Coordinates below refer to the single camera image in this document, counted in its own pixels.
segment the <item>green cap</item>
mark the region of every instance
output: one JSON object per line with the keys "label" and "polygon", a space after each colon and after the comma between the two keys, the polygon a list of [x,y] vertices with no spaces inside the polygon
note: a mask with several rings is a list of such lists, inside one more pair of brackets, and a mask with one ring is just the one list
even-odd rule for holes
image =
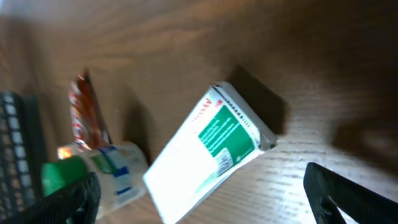
{"label": "green cap", "polygon": [[72,156],[42,166],[44,196],[48,196],[88,175],[88,168],[80,156]]}

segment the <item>green label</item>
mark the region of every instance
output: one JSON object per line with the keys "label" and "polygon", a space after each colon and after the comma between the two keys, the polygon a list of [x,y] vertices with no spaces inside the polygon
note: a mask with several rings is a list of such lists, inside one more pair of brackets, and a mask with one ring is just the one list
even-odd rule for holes
{"label": "green label", "polygon": [[94,161],[95,165],[103,174],[113,174],[116,171],[116,168],[112,165],[109,159],[102,155],[96,155],[91,158]]}
{"label": "green label", "polygon": [[250,135],[230,110],[223,106],[199,138],[219,165],[221,175],[254,150]]}

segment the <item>black plastic object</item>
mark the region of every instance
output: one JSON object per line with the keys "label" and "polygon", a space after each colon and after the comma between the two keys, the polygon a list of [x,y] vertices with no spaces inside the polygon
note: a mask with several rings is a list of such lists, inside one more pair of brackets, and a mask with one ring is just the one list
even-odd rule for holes
{"label": "black plastic object", "polygon": [[317,224],[346,223],[337,207],[362,223],[398,223],[398,203],[316,163],[309,163],[304,189]]}
{"label": "black plastic object", "polygon": [[0,93],[0,222],[43,197],[40,169],[46,161],[35,97]]}
{"label": "black plastic object", "polygon": [[101,199],[100,181],[94,172],[45,197],[1,224],[92,224]]}

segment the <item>white plastic container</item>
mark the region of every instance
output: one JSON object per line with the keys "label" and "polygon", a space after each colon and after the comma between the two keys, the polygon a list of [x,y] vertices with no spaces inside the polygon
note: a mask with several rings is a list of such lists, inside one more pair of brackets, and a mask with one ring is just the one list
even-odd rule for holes
{"label": "white plastic container", "polygon": [[58,157],[79,156],[87,171],[95,172],[101,186],[101,200],[97,219],[138,199],[146,193],[142,179],[148,169],[142,151],[131,142],[82,153],[74,145],[60,147]]}

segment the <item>plastic container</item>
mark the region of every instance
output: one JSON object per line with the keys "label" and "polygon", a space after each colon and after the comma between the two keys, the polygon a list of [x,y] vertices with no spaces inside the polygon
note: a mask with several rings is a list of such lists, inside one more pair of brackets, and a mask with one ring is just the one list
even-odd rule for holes
{"label": "plastic container", "polygon": [[142,176],[147,168],[145,156],[135,144],[104,147],[45,164],[42,169],[44,193],[49,195],[88,171],[95,172],[101,186],[96,217],[100,219],[146,193]]}

